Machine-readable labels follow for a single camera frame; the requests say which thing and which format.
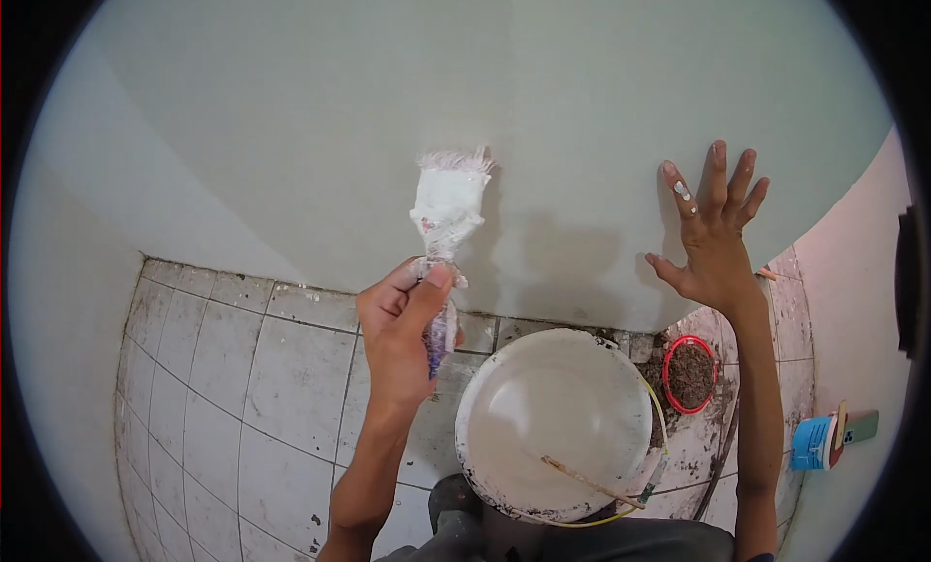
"leg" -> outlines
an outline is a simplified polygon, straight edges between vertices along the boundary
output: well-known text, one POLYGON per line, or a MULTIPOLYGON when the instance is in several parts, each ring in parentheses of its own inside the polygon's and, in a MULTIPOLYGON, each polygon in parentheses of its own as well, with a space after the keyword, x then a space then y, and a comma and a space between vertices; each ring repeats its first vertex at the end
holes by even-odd
POLYGON ((420 549, 404 546, 378 562, 482 562, 482 500, 462 474, 440 479, 427 502, 433 538, 420 549))
POLYGON ((690 520, 619 519, 583 530, 550 530, 544 562, 730 562, 734 556, 730 533, 690 520))
POLYGON ((436 535, 418 550, 404 546, 377 562, 481 562, 485 536, 481 523, 472 514, 449 510, 441 512, 436 535))

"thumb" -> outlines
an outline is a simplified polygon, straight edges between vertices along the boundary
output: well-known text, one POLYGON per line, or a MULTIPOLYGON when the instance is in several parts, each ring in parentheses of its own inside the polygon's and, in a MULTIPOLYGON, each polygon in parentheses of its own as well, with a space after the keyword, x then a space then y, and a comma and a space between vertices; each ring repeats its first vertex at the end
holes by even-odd
POLYGON ((398 318, 401 328, 417 335, 424 333, 424 327, 443 309, 451 289, 452 270, 436 265, 424 281, 408 292, 407 306, 398 318))
POLYGON ((668 283, 670 287, 681 295, 680 288, 682 285, 682 278, 685 276, 685 269, 676 267, 669 259, 660 257, 654 253, 647 253, 645 258, 646 262, 650 263, 654 271, 657 272, 657 277, 668 283))

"brush bristles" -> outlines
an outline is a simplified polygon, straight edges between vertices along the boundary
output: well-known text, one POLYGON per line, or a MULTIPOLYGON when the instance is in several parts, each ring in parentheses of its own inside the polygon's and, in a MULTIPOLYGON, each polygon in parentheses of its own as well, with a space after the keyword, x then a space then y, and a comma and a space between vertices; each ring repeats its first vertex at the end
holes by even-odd
POLYGON ((480 147, 471 153, 443 150, 421 154, 417 165, 422 170, 461 170, 463 172, 480 172, 488 174, 495 167, 495 161, 488 157, 488 148, 480 147))

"hand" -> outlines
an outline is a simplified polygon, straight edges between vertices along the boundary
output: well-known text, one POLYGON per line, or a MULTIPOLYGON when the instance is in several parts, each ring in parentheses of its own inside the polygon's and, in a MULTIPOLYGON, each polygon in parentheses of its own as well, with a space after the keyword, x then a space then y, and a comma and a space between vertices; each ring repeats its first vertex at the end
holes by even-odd
MULTIPOLYGON (((371 372, 370 413, 413 418, 436 390, 429 378, 423 333, 452 289, 450 267, 437 265, 418 283, 411 257, 374 286, 358 294, 355 309, 362 324, 371 372)), ((459 332, 456 343, 462 343, 459 332)))
POLYGON ((712 307, 730 319, 746 298, 760 295, 742 237, 744 225, 756 216, 766 197, 769 178, 761 178, 748 197, 756 151, 744 150, 730 184, 726 155, 722 140, 711 144, 703 173, 708 192, 700 198, 685 186, 675 164, 663 162, 660 169, 679 207, 688 262, 685 267, 676 267, 654 253, 646 254, 646 260, 657 277, 683 298, 712 307))

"blue paint can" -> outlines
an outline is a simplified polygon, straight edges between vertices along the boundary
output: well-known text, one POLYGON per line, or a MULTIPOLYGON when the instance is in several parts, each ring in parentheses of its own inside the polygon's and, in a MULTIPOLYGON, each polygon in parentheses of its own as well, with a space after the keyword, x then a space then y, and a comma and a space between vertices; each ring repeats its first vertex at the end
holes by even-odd
POLYGON ((800 422, 792 436, 789 467, 794 470, 831 469, 831 439, 836 427, 836 413, 800 422))

